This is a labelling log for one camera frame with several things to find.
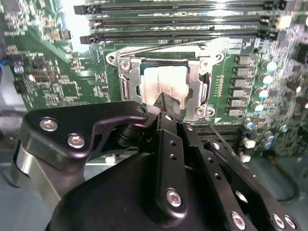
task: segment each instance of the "screw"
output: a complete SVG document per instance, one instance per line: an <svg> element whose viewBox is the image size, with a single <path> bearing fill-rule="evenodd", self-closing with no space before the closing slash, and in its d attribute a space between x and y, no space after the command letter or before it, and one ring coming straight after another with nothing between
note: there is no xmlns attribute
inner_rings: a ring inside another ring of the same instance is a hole
<svg viewBox="0 0 308 231"><path fill-rule="evenodd" d="M14 72L16 73L16 74L19 74L19 75L21 75L21 74L23 74L24 73L24 68L23 68L23 66L21 66L21 65L16 65L16 66L14 66Z"/></svg>
<svg viewBox="0 0 308 231"><path fill-rule="evenodd" d="M137 107L136 110L137 110L137 112L144 113L144 109L141 108L141 107Z"/></svg>
<svg viewBox="0 0 308 231"><path fill-rule="evenodd" d="M296 229L296 225L294 224L294 222L293 222L288 216L284 216L284 219L286 220L286 222L287 222L293 229Z"/></svg>
<svg viewBox="0 0 308 231"><path fill-rule="evenodd" d="M168 114L166 114L165 117L167 118L167 120L170 120L170 121L173 120L173 118Z"/></svg>
<svg viewBox="0 0 308 231"><path fill-rule="evenodd" d="M174 207L179 207L182 204L180 195L172 189L167 191L167 200Z"/></svg>
<svg viewBox="0 0 308 231"><path fill-rule="evenodd" d="M197 107L195 112L197 113L198 116L203 116L204 114L204 108L203 107Z"/></svg>
<svg viewBox="0 0 308 231"><path fill-rule="evenodd" d="M206 66L207 66L206 60L205 59L201 60L201 62L200 62L200 69L201 70L205 70Z"/></svg>
<svg viewBox="0 0 308 231"><path fill-rule="evenodd" d="M280 219L280 217L278 215L276 215L276 214L273 214L273 218L274 218L275 222L277 223L277 225L280 228L284 229L284 227L285 227L284 226L284 222Z"/></svg>
<svg viewBox="0 0 308 231"><path fill-rule="evenodd" d="M215 149L219 150L220 149L220 146L217 144L217 143L213 143Z"/></svg>
<svg viewBox="0 0 308 231"><path fill-rule="evenodd" d="M283 125L283 126L280 127L279 130L280 130L280 132L282 132L282 133L286 133L286 132L289 130L289 128L288 128L287 125Z"/></svg>
<svg viewBox="0 0 308 231"><path fill-rule="evenodd" d="M192 129L192 126L190 126L189 124L186 124L186 127L187 127L187 129L189 130L189 131L192 131L193 129Z"/></svg>
<svg viewBox="0 0 308 231"><path fill-rule="evenodd" d="M67 138L67 143L73 148L82 148L85 145L85 140L79 135L70 135Z"/></svg>
<svg viewBox="0 0 308 231"><path fill-rule="evenodd" d="M58 124L52 119L43 119L40 121L39 126L45 131L56 131Z"/></svg>
<svg viewBox="0 0 308 231"><path fill-rule="evenodd" d="M243 218L236 212L231 212L231 218L234 224L240 229L244 230L246 228L245 221Z"/></svg>
<svg viewBox="0 0 308 231"><path fill-rule="evenodd" d="M121 66L122 70L128 71L130 69L130 62L127 62L127 61L123 60L120 63L120 66Z"/></svg>

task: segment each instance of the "electrolytic capacitor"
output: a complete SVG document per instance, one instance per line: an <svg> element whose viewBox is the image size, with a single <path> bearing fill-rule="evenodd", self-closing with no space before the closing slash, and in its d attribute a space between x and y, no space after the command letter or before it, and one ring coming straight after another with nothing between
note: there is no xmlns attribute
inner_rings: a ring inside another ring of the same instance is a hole
<svg viewBox="0 0 308 231"><path fill-rule="evenodd" d="M296 102L304 109L308 109L308 99L304 97L297 97Z"/></svg>
<svg viewBox="0 0 308 231"><path fill-rule="evenodd" d="M262 63L262 68L266 70L267 72L272 72L277 69L277 64L274 61L271 60L265 60Z"/></svg>
<svg viewBox="0 0 308 231"><path fill-rule="evenodd" d="M267 142L272 142L275 138L275 136L273 135L273 133L271 131L267 131L264 134L265 139L267 140Z"/></svg>
<svg viewBox="0 0 308 231"><path fill-rule="evenodd" d="M260 113L263 111L264 106L260 103L260 102L253 102L251 104L251 108L256 112L256 113Z"/></svg>
<svg viewBox="0 0 308 231"><path fill-rule="evenodd" d="M298 84L292 82L287 83L287 88L292 91L295 91L296 93L300 93L300 91L302 90L302 88Z"/></svg>
<svg viewBox="0 0 308 231"><path fill-rule="evenodd" d="M258 79L264 85L271 84L274 80L274 78L268 74L261 74Z"/></svg>
<svg viewBox="0 0 308 231"><path fill-rule="evenodd" d="M258 88L256 91L255 91L255 94L257 97L259 97L260 99L265 99L267 96L268 96L268 91L263 89L263 88Z"/></svg>
<svg viewBox="0 0 308 231"><path fill-rule="evenodd" d="M253 128L255 126L255 124L250 120L250 118L247 118L245 121L244 121L244 124L247 128Z"/></svg>

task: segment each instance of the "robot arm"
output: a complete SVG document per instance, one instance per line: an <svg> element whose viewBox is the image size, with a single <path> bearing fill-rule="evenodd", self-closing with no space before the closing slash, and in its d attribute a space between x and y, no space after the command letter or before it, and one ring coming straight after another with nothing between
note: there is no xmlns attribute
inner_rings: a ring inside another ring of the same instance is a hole
<svg viewBox="0 0 308 231"><path fill-rule="evenodd" d="M89 159L130 146L138 153L84 180ZM203 144L164 93L147 109L136 102L44 109L23 120L13 176L53 211L48 231L301 230L225 146Z"/></svg>

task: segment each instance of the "motherboard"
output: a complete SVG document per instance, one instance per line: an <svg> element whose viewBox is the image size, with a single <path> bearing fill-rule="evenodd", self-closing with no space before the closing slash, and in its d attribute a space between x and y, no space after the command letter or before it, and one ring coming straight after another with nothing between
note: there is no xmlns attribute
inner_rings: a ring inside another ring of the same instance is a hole
<svg viewBox="0 0 308 231"><path fill-rule="evenodd" d="M0 0L0 24L27 110L164 92L244 156L308 142L303 0Z"/></svg>

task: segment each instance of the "cpu socket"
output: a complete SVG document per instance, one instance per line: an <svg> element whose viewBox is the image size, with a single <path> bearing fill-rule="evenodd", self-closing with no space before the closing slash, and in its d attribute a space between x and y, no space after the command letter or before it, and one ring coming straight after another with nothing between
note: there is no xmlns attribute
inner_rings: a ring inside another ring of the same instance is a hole
<svg viewBox="0 0 308 231"><path fill-rule="evenodd" d="M180 101L185 121L215 115L208 106L212 69L225 59L229 38L166 46L127 46L106 60L118 68L123 101L153 105L164 92Z"/></svg>

